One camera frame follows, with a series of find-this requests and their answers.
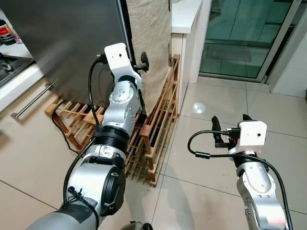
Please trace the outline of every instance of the refrigerator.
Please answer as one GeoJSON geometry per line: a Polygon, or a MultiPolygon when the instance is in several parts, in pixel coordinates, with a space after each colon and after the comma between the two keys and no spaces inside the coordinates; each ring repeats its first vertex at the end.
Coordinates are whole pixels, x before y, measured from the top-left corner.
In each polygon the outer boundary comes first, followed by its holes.
{"type": "MultiPolygon", "coordinates": [[[[63,100],[89,103],[89,69],[106,46],[125,43],[135,64],[125,0],[8,0],[0,8],[63,100]]],[[[113,86],[108,64],[97,65],[94,104],[107,107],[113,86]]]]}

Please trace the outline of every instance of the sliding glass door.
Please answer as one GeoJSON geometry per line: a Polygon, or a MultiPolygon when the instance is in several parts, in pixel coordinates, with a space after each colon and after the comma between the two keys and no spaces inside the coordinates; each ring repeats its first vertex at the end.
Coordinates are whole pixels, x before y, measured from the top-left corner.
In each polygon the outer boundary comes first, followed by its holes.
{"type": "Polygon", "coordinates": [[[212,0],[200,74],[260,82],[301,0],[212,0]]]}

